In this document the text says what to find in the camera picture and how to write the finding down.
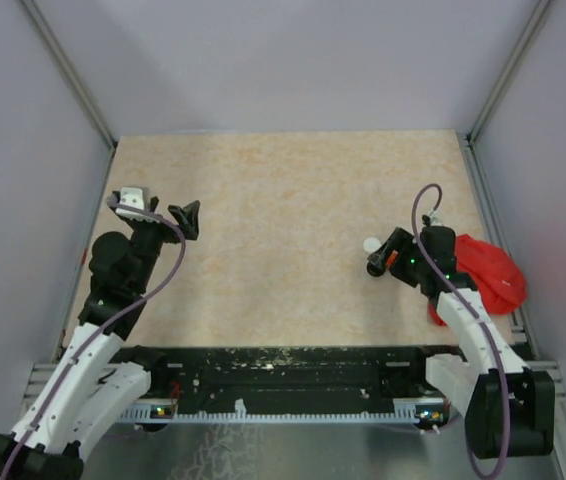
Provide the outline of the white earbud charging case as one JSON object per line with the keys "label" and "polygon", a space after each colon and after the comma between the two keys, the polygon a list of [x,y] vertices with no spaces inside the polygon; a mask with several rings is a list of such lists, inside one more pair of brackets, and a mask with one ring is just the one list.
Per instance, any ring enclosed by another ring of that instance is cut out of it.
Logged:
{"label": "white earbud charging case", "polygon": [[372,254],[378,251],[382,246],[382,242],[375,237],[368,237],[363,242],[363,249],[366,254]]}

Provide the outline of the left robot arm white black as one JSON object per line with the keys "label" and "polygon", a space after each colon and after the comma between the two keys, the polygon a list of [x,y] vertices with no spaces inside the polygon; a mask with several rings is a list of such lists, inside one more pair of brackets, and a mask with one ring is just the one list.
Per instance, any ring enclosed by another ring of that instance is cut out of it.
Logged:
{"label": "left robot arm white black", "polygon": [[157,198],[107,205],[132,230],[100,235],[88,264],[90,291],[79,324],[41,393],[8,434],[0,434],[3,479],[78,479],[85,461],[123,411],[145,394],[157,397],[171,384],[167,357],[137,346],[111,372],[146,303],[164,284],[147,288],[165,244],[184,248],[199,237],[200,204],[171,205],[166,219]]}

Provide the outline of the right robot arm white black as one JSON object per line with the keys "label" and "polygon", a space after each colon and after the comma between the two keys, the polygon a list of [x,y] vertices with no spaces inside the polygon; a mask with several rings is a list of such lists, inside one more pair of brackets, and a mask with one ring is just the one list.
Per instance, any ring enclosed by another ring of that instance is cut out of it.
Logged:
{"label": "right robot arm white black", "polygon": [[443,393],[464,420],[466,441],[479,459],[545,456],[554,446],[555,383],[532,369],[505,341],[478,287],[458,267],[453,229],[397,227],[386,241],[363,243],[367,271],[390,274],[417,288],[459,342],[459,354],[434,354],[409,372],[424,396]]}

